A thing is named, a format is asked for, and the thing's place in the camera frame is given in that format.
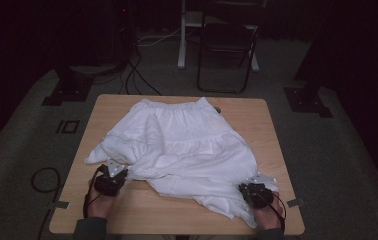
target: dark background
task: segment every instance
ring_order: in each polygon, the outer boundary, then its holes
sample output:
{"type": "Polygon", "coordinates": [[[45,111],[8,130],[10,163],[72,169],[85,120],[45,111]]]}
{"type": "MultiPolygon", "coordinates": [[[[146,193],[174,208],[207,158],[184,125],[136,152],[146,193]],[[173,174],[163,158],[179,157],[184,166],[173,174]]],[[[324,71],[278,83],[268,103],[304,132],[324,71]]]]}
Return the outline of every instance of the dark background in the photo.
{"type": "MultiPolygon", "coordinates": [[[[178,1],[152,2],[131,1],[135,25],[177,29],[178,1]]],[[[201,1],[189,2],[196,8],[201,1]]],[[[117,61],[103,47],[115,43],[111,51],[122,53],[119,30],[100,37],[128,24],[109,11],[117,3],[123,1],[0,1],[0,130],[53,68],[53,51],[75,65],[117,61]]],[[[296,80],[318,81],[338,94],[378,169],[378,1],[269,0],[267,14],[263,38],[313,42],[296,80]]]]}

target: cable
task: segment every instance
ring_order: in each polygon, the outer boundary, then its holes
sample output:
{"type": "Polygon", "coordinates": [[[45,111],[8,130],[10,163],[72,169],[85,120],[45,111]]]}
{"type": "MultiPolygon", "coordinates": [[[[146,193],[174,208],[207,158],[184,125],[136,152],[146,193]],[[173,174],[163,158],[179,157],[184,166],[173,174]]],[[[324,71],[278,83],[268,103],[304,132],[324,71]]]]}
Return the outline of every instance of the cable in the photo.
{"type": "Polygon", "coordinates": [[[89,73],[88,75],[89,75],[89,77],[97,78],[97,77],[102,77],[102,76],[113,75],[113,74],[116,74],[116,73],[122,73],[124,71],[124,69],[126,69],[126,66],[127,66],[127,61],[122,61],[119,64],[115,65],[115,67],[113,67],[111,69],[108,69],[108,70],[105,70],[105,71],[102,71],[102,72],[99,72],[99,73],[89,73]]]}
{"type": "MultiPolygon", "coordinates": [[[[261,196],[261,194],[257,191],[256,188],[254,188],[255,190],[255,193],[257,196],[259,196],[265,203],[267,203],[267,200],[265,200],[263,198],[263,196],[261,196]]],[[[284,217],[282,217],[279,212],[270,204],[268,203],[267,206],[276,214],[276,216],[279,218],[279,221],[280,221],[280,226],[282,228],[282,231],[285,232],[285,220],[286,220],[286,207],[285,207],[285,204],[283,203],[282,199],[280,199],[276,194],[274,194],[273,192],[271,193],[274,197],[276,197],[280,203],[282,203],[282,206],[283,206],[283,213],[284,213],[284,217]]]]}
{"type": "Polygon", "coordinates": [[[99,172],[102,172],[102,168],[104,167],[104,165],[101,165],[99,166],[96,171],[93,173],[93,176],[92,176],[92,179],[90,180],[90,184],[89,184],[89,188],[87,189],[87,193],[86,195],[84,196],[84,203],[83,203],[83,217],[84,218],[87,218],[88,217],[88,214],[87,214],[87,207],[93,203],[93,201],[95,201],[96,199],[98,199],[102,193],[100,193],[96,198],[92,199],[90,202],[89,201],[89,198],[90,198],[90,191],[92,190],[92,187],[93,185],[95,184],[95,178],[96,178],[96,175],[98,175],[99,172]]]}
{"type": "Polygon", "coordinates": [[[161,37],[161,39],[157,40],[156,42],[154,43],[151,43],[151,44],[148,44],[148,45],[138,45],[138,47],[150,47],[150,46],[154,46],[155,44],[169,38],[169,37],[173,37],[173,36],[179,36],[179,35],[174,35],[177,31],[179,31],[180,28],[178,28],[176,31],[172,32],[171,34],[167,35],[167,36],[147,36],[147,37],[144,37],[144,38],[141,38],[139,39],[137,42],[140,42],[142,40],[145,40],[147,38],[157,38],[157,37],[161,37]]]}
{"type": "Polygon", "coordinates": [[[135,65],[133,65],[133,63],[131,61],[128,62],[129,66],[131,67],[131,71],[130,73],[127,75],[127,78],[125,80],[125,82],[123,83],[123,80],[121,79],[120,77],[120,80],[122,82],[122,85],[120,87],[120,90],[118,91],[118,93],[120,94],[121,93],[121,90],[123,89],[123,85],[125,86],[125,89],[126,89],[126,93],[127,94],[130,94],[130,91],[129,91],[129,80],[130,78],[132,77],[132,82],[133,82],[133,85],[134,87],[136,88],[136,91],[138,92],[139,95],[142,95],[141,91],[139,90],[139,88],[137,87],[136,85],[136,78],[135,78],[135,74],[139,75],[139,77],[142,79],[142,81],[148,85],[152,90],[154,90],[159,96],[162,96],[162,94],[154,87],[152,86],[143,76],[142,74],[137,70],[137,66],[140,64],[140,62],[142,61],[142,55],[136,51],[136,55],[139,57],[138,60],[137,60],[137,63],[135,65]]]}
{"type": "Polygon", "coordinates": [[[117,74],[117,75],[111,77],[111,78],[108,79],[108,80],[104,80],[103,82],[101,82],[101,81],[96,81],[96,82],[93,83],[93,85],[103,85],[103,84],[106,84],[106,83],[112,82],[112,81],[114,81],[115,79],[117,79],[118,77],[121,77],[122,74],[123,74],[123,72],[120,72],[119,74],[117,74]]]}
{"type": "MultiPolygon", "coordinates": [[[[53,167],[46,167],[46,168],[42,168],[42,169],[39,169],[38,171],[36,171],[33,176],[31,177],[31,186],[32,188],[37,191],[37,192],[40,192],[40,193],[50,193],[50,192],[55,192],[53,198],[52,198],[52,202],[55,202],[57,197],[58,197],[58,194],[59,194],[59,190],[64,187],[64,184],[61,184],[61,176],[58,172],[58,170],[56,170],[55,168],[53,167]],[[47,190],[44,190],[44,189],[40,189],[39,187],[36,186],[35,184],[35,179],[37,177],[38,174],[40,174],[41,172],[45,171],[45,170],[52,170],[54,171],[54,173],[56,174],[57,176],[57,183],[56,183],[56,187],[55,188],[52,188],[52,189],[47,189],[47,190]]],[[[45,217],[43,218],[43,221],[42,221],[42,225],[40,226],[39,228],[39,233],[38,233],[38,236],[37,236],[37,239],[41,239],[42,237],[42,233],[43,233],[43,229],[45,228],[45,224],[46,224],[46,221],[49,217],[51,213],[51,209],[48,209],[48,211],[46,212],[45,214],[45,217]]]]}

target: white skirt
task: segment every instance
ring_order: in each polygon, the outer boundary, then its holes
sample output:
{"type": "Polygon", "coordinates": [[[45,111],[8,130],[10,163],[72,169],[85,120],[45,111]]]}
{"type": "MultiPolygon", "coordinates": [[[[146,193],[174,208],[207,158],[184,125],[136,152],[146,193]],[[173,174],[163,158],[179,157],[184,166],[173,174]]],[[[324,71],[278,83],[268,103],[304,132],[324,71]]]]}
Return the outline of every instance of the white skirt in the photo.
{"type": "Polygon", "coordinates": [[[143,99],[111,129],[85,163],[112,158],[130,164],[128,179],[159,194],[193,198],[256,227],[238,185],[257,173],[255,157],[205,98],[165,104],[143,99]]]}

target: black cable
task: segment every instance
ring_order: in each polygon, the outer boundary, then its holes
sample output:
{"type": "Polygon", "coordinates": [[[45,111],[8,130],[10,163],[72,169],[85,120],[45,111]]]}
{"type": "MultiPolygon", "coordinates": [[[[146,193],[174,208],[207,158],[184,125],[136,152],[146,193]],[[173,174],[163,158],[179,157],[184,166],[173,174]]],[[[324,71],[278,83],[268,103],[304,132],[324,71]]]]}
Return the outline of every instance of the black cable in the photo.
{"type": "Polygon", "coordinates": [[[283,206],[283,213],[284,213],[284,217],[282,217],[279,212],[271,205],[271,203],[268,203],[267,200],[265,200],[263,198],[263,196],[261,196],[261,194],[259,192],[257,192],[257,189],[254,188],[255,190],[255,193],[257,196],[259,196],[265,203],[267,203],[267,206],[276,214],[276,216],[279,218],[279,221],[280,221],[280,227],[282,228],[282,231],[285,232],[285,220],[286,220],[286,207],[285,207],[285,204],[283,203],[282,199],[280,199],[276,194],[274,194],[273,192],[271,193],[274,197],[276,197],[279,202],[282,203],[282,206],[283,206]]]}
{"type": "MultiPolygon", "coordinates": [[[[58,172],[58,170],[56,170],[55,168],[53,167],[46,167],[46,168],[42,168],[42,169],[39,169],[38,171],[36,171],[33,176],[31,177],[31,186],[32,188],[37,191],[37,192],[40,192],[40,193],[50,193],[50,192],[55,192],[53,198],[52,198],[52,202],[54,203],[58,197],[58,194],[59,194],[59,190],[64,187],[64,184],[61,184],[61,176],[58,172]],[[56,183],[56,187],[55,188],[52,188],[52,189],[40,189],[39,187],[36,186],[36,184],[34,183],[36,177],[38,174],[40,174],[41,172],[45,171],[45,170],[52,170],[54,171],[54,173],[56,174],[57,176],[57,183],[56,183]]],[[[51,209],[48,209],[48,211],[46,212],[45,214],[45,217],[43,218],[43,221],[42,221],[42,225],[40,226],[39,228],[39,234],[37,236],[37,239],[41,239],[42,237],[42,233],[43,233],[43,229],[45,228],[45,224],[46,224],[46,221],[48,220],[48,217],[51,213],[51,209]]]]}
{"type": "MultiPolygon", "coordinates": [[[[141,61],[142,59],[142,55],[140,55],[140,53],[137,54],[139,56],[139,62],[141,61]]],[[[143,76],[142,74],[140,74],[140,72],[137,70],[136,66],[133,66],[131,62],[129,62],[129,65],[134,69],[134,71],[136,71],[136,73],[139,75],[139,77],[142,79],[142,81],[144,81],[152,90],[154,90],[158,95],[162,96],[162,94],[155,88],[153,87],[143,76]]]]}
{"type": "Polygon", "coordinates": [[[130,60],[129,60],[129,65],[130,65],[130,67],[132,68],[132,70],[131,70],[130,73],[127,75],[126,82],[125,82],[126,93],[127,93],[127,95],[130,94],[130,91],[129,91],[129,79],[130,79],[131,76],[134,77],[134,71],[135,71],[135,67],[134,67],[133,64],[130,62],[130,60]]]}
{"type": "Polygon", "coordinates": [[[136,65],[133,65],[132,62],[129,61],[129,65],[130,67],[132,68],[132,71],[131,71],[131,74],[133,76],[133,86],[136,88],[136,91],[139,93],[139,95],[142,95],[141,92],[139,91],[139,89],[137,88],[136,86],[136,83],[135,83],[135,70],[136,70],[136,67],[139,65],[139,63],[142,61],[142,55],[140,55],[139,51],[136,51],[136,55],[139,57],[136,65]]]}
{"type": "Polygon", "coordinates": [[[96,171],[93,173],[93,176],[92,176],[92,179],[90,180],[90,184],[89,184],[89,188],[87,189],[87,194],[86,196],[84,197],[84,203],[83,203],[83,217],[84,218],[87,218],[88,217],[88,214],[87,214],[87,207],[92,204],[96,199],[98,199],[103,193],[100,193],[97,197],[95,197],[94,199],[92,199],[90,202],[89,202],[89,198],[90,198],[90,192],[93,188],[93,185],[95,184],[95,178],[96,176],[98,175],[99,172],[104,172],[105,170],[103,169],[105,167],[105,165],[101,165],[99,166],[96,171]]]}
{"type": "Polygon", "coordinates": [[[132,82],[133,82],[133,86],[135,87],[136,91],[138,92],[139,95],[142,95],[142,93],[140,92],[139,88],[137,87],[136,85],[136,81],[135,81],[136,77],[135,75],[133,74],[133,79],[132,79],[132,82]]]}
{"type": "Polygon", "coordinates": [[[111,78],[108,79],[108,80],[93,82],[92,85],[103,85],[103,84],[106,84],[106,83],[112,82],[112,81],[114,81],[115,79],[117,79],[118,77],[121,77],[121,75],[123,75],[123,72],[120,72],[119,74],[117,74],[116,76],[111,77],[111,78]]]}
{"type": "Polygon", "coordinates": [[[123,82],[123,79],[121,77],[122,77],[122,75],[120,75],[120,83],[121,83],[121,85],[120,85],[120,89],[118,90],[118,94],[121,94],[121,90],[123,89],[123,86],[124,86],[124,82],[123,82]]]}
{"type": "Polygon", "coordinates": [[[104,70],[104,71],[98,72],[98,73],[84,73],[84,72],[78,72],[78,71],[74,71],[74,70],[72,70],[72,72],[74,74],[78,75],[79,78],[94,79],[93,85],[101,85],[101,84],[108,83],[108,82],[114,80],[115,78],[117,78],[116,74],[122,74],[124,72],[124,70],[126,69],[126,66],[127,66],[127,61],[122,61],[122,62],[116,64],[113,68],[107,69],[107,70],[104,70]],[[107,76],[111,76],[111,75],[115,75],[115,76],[113,76],[112,79],[107,80],[107,81],[102,81],[102,80],[96,79],[96,78],[99,78],[99,77],[107,77],[107,76]]]}

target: black stand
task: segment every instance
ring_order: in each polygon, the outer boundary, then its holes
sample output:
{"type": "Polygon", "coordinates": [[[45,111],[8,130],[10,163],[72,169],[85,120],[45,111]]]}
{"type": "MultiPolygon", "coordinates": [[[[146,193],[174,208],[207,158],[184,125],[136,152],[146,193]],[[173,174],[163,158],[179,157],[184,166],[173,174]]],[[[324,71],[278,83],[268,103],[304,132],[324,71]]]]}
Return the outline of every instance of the black stand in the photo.
{"type": "Polygon", "coordinates": [[[92,87],[93,78],[79,75],[68,66],[56,66],[55,71],[59,76],[59,82],[51,96],[45,98],[42,106],[60,106],[63,101],[86,101],[92,87]]]}
{"type": "Polygon", "coordinates": [[[322,118],[333,118],[329,108],[323,105],[317,93],[312,94],[305,87],[284,88],[284,90],[293,112],[318,113],[322,118]]]}

